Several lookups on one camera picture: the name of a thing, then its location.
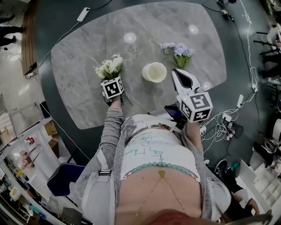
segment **marble table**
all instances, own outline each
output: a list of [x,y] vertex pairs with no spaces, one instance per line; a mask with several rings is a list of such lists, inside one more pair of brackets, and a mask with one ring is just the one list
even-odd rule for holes
[[[128,33],[136,36],[133,43],[133,39],[124,38]],[[104,124],[108,106],[93,66],[100,66],[116,53],[124,59],[121,77],[125,118],[173,104],[177,93],[171,71],[175,65],[159,47],[165,42],[184,43],[195,50],[186,70],[201,85],[212,88],[226,80],[219,36],[199,4],[159,2],[124,8],[85,24],[54,46],[54,77],[77,127],[87,129]],[[151,62],[160,62],[167,68],[163,82],[151,83],[142,78],[141,69]]]

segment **white flower bouquet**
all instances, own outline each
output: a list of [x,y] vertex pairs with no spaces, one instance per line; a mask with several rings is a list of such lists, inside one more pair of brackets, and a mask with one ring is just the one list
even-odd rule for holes
[[192,55],[194,54],[194,50],[188,48],[183,43],[164,43],[160,44],[160,48],[164,50],[165,54],[172,53],[174,56],[174,60],[172,60],[172,62],[181,69],[184,69],[186,67],[187,62],[191,59]]
[[94,67],[96,74],[102,79],[114,79],[122,72],[123,58],[114,54],[112,60],[104,60],[101,67]]

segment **light blue flower bouquet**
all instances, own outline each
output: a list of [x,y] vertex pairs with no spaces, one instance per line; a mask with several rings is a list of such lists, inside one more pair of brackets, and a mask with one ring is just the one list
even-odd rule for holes
[[172,62],[181,69],[184,69],[186,67],[187,62],[191,59],[192,55],[194,54],[194,50],[188,48],[183,43],[164,43],[160,44],[160,47],[164,50],[165,54],[173,53],[175,60],[172,60]]

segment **white cup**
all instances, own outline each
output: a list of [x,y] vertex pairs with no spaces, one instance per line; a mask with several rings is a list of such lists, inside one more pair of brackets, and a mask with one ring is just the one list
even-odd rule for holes
[[160,83],[162,82],[167,75],[166,67],[160,62],[153,62],[147,64],[141,71],[141,75],[144,79],[154,82]]

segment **dark floor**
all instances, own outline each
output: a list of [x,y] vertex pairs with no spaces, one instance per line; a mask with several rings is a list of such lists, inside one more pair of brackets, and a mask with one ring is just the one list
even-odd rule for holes
[[[108,0],[39,0],[36,29],[37,64],[41,63],[42,59],[50,51],[61,35],[67,32],[76,23],[76,19],[84,7],[97,8],[105,4],[107,1]],[[204,1],[205,0],[189,0],[187,2],[201,4]],[[102,9],[91,11],[87,15],[85,21],[79,24],[76,28],[109,12],[148,2],[155,2],[155,0],[113,0]],[[256,31],[266,32],[269,30],[267,15],[258,0],[243,0],[243,3],[252,21],[249,35],[251,40],[252,65],[258,67],[262,65],[259,53],[264,51],[265,47],[261,44],[253,43],[252,40],[258,39]],[[220,9],[216,4],[216,0],[210,0],[206,5],[216,10]],[[225,20],[220,12],[211,11],[209,9],[206,10],[219,34],[227,66],[226,82],[209,91],[214,105],[214,116],[227,109],[235,109],[239,95],[244,95],[245,99],[251,92],[251,85],[246,60],[235,24]],[[229,4],[227,10],[232,14],[238,25],[244,48],[247,51],[248,44],[246,30],[249,24],[242,17],[244,14],[242,5],[240,2],[237,4]],[[50,55],[40,67],[39,72],[42,76],[43,93],[52,116],[76,144],[89,157],[92,157],[98,148],[102,127],[86,130],[80,130],[76,127],[57,90],[52,72]],[[263,135],[259,134],[259,131],[262,131],[263,133],[265,132],[268,118],[272,113],[272,109],[270,109],[268,103],[265,102],[268,94],[266,86],[267,85],[262,82],[259,86],[259,92],[256,95],[260,123],[254,101],[255,99],[250,103],[247,103],[239,111],[239,117],[236,122],[244,127],[244,133],[239,139],[234,138],[231,141],[229,152],[232,156],[227,156],[226,158],[230,161],[230,164],[239,162],[240,159],[248,162],[252,154],[252,145],[254,141],[263,138]],[[214,123],[210,123],[207,130],[212,126],[214,126]],[[62,131],[60,131],[60,134],[62,137],[66,138]],[[211,140],[204,141],[204,148],[207,149],[210,143]],[[211,166],[216,164],[226,154],[227,144],[228,142],[225,140],[214,142],[206,152],[205,158],[211,160]],[[69,144],[67,144],[67,147],[70,152],[74,150],[74,145],[72,145],[70,141]],[[75,160],[81,165],[85,165],[88,162],[81,153],[77,154]]]

